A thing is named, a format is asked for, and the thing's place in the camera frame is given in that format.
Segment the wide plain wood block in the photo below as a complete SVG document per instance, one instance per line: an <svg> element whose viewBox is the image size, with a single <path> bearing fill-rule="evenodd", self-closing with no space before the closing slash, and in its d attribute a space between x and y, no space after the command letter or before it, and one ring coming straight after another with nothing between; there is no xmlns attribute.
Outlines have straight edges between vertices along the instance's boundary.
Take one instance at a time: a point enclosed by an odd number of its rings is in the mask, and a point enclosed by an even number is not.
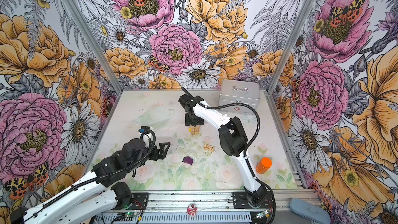
<svg viewBox="0 0 398 224"><path fill-rule="evenodd" d="M200 126L191 126L190 127L191 132L195 132L195 131L199 131L199 130L200 130Z"/></svg>

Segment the cartoon printed wood block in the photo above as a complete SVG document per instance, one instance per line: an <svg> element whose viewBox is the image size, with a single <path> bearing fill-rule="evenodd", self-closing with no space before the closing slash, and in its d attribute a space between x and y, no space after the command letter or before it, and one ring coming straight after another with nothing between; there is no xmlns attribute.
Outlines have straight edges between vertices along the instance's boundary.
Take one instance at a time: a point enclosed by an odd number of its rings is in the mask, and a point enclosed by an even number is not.
<svg viewBox="0 0 398 224"><path fill-rule="evenodd" d="M207 150L207 151L213 152L213 151L215 150L215 147L214 147L214 146L211 146L211 145L208 145L208 144L205 144L205 145L203 146L203 149L204 149L204 150Z"/></svg>

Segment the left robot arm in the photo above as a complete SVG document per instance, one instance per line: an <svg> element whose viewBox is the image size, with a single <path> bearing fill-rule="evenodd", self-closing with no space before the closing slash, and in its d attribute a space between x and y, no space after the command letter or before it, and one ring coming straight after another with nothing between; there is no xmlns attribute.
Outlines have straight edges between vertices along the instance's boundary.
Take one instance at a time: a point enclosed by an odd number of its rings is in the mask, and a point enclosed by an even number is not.
<svg viewBox="0 0 398 224"><path fill-rule="evenodd" d="M10 215L13 224L79 223L111 209L141 206L123 181L148 160L165 159L170 143L156 143L155 132L147 126L140 137L102 159L91 171L59 194L36 207L20 207Z"/></svg>

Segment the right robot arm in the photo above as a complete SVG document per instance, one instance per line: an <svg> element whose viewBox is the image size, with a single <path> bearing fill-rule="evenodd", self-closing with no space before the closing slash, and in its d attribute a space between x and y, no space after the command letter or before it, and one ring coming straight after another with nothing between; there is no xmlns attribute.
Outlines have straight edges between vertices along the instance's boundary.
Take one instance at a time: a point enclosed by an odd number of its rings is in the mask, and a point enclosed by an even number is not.
<svg viewBox="0 0 398 224"><path fill-rule="evenodd" d="M244 103L230 103L211 107L200 96L193 97L189 92L180 96L179 104L185 110L186 126L197 126L209 123L218 130L220 146L224 153L233 158L244 182L247 201L252 207L259 207L270 189L257 178L248 155L249 146L257 138L261 121L257 111ZM257 128L251 139L248 139L241 120L228 117L219 110L228 107L243 107L254 113Z"/></svg>

